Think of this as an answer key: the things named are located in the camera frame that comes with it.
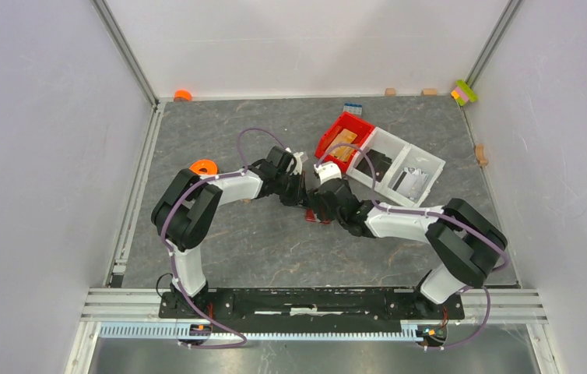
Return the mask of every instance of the red plastic bin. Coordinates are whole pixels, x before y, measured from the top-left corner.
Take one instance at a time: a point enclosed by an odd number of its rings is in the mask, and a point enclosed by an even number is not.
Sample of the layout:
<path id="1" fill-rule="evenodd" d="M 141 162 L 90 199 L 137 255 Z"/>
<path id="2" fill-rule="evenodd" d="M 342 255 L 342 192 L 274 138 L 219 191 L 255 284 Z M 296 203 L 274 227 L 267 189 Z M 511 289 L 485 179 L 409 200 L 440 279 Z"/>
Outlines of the red plastic bin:
<path id="1" fill-rule="evenodd" d="M 367 137 L 369 134 L 371 134 L 372 131 L 374 131 L 375 127 L 371 123 L 364 121 L 362 118 L 358 118 L 355 115 L 343 112 L 339 118 L 337 118 L 337 121 L 335 121 L 335 123 L 330 126 L 330 129 L 326 131 L 325 134 L 323 134 L 321 140 L 319 140 L 315 151 L 316 158 L 321 158 L 323 156 L 330 143 L 332 143 L 332 141 L 344 129 L 355 133 L 356 139 L 353 141 L 353 144 L 362 147 L 364 141 L 367 140 Z M 357 151 L 353 152 L 351 157 L 349 157 L 349 160 L 346 162 L 341 161 L 331 155 L 326 156 L 323 161 L 334 162 L 337 164 L 337 166 L 339 166 L 339 169 L 342 171 L 342 173 L 346 173 L 346 170 L 348 170 L 349 165 L 351 164 L 351 161 L 355 157 L 356 153 Z"/>

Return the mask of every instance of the orange cap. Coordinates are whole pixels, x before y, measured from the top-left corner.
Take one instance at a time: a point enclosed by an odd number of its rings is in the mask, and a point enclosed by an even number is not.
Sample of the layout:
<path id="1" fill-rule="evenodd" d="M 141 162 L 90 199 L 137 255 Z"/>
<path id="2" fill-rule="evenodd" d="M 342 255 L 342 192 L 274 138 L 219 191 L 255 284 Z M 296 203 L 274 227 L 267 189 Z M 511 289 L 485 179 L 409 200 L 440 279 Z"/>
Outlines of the orange cap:
<path id="1" fill-rule="evenodd" d="M 186 90 L 179 90 L 174 93 L 174 101 L 191 101 L 192 95 Z"/>

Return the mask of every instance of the green toy block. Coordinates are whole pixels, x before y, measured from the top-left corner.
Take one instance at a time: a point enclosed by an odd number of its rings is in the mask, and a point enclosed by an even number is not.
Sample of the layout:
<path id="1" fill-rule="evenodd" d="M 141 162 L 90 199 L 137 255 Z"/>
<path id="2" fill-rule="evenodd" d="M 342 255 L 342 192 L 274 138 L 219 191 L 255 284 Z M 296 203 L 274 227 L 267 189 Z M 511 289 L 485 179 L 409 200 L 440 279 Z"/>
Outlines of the green toy block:
<path id="1" fill-rule="evenodd" d="M 479 98 L 474 91 L 462 80 L 456 81 L 456 88 L 452 91 L 452 97 L 459 105 L 463 106 L 468 102 L 477 101 Z"/>

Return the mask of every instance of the orange object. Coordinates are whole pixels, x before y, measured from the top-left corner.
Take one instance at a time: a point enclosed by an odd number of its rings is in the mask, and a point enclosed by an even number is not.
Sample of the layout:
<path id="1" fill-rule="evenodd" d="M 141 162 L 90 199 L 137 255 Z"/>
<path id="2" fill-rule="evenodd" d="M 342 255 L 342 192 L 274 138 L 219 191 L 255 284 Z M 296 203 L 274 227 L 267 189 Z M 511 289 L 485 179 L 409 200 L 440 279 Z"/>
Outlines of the orange object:
<path id="1" fill-rule="evenodd" d="M 330 143 L 328 148 L 335 146 L 339 143 L 353 144 L 355 138 L 357 138 L 357 134 L 355 132 L 351 132 L 348 129 L 344 129 L 342 130 L 342 132 L 339 133 L 337 137 L 335 137 L 335 139 Z M 349 157 L 351 157 L 351 154 L 353 154 L 353 152 L 355 152 L 353 148 L 350 148 L 348 146 L 341 146 L 335 148 L 332 152 L 330 152 L 330 154 L 337 160 L 347 162 L 349 160 Z"/>
<path id="2" fill-rule="evenodd" d="M 422 96 L 437 96 L 438 90 L 435 88 L 425 88 L 422 90 Z"/>
<path id="3" fill-rule="evenodd" d="M 186 90 L 179 90 L 174 93 L 174 101 L 191 101 L 192 95 Z"/>
<path id="4" fill-rule="evenodd" d="M 191 165 L 190 169 L 199 175 L 218 174 L 218 165 L 211 160 L 199 160 Z"/>
<path id="5" fill-rule="evenodd" d="M 482 168 L 488 165 L 488 160 L 483 155 L 483 144 L 477 144 L 475 146 L 475 157 L 477 157 L 477 162 Z"/>

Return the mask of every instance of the orange ring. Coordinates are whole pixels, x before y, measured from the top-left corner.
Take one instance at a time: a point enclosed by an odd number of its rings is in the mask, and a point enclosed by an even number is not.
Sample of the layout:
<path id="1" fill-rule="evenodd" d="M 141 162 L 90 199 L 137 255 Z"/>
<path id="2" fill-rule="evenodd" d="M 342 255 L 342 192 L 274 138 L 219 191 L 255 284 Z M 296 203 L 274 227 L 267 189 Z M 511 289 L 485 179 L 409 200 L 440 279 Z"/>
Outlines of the orange ring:
<path id="1" fill-rule="evenodd" d="M 218 174 L 218 165 L 211 160 L 199 160 L 191 165 L 190 169 L 198 175 Z"/>

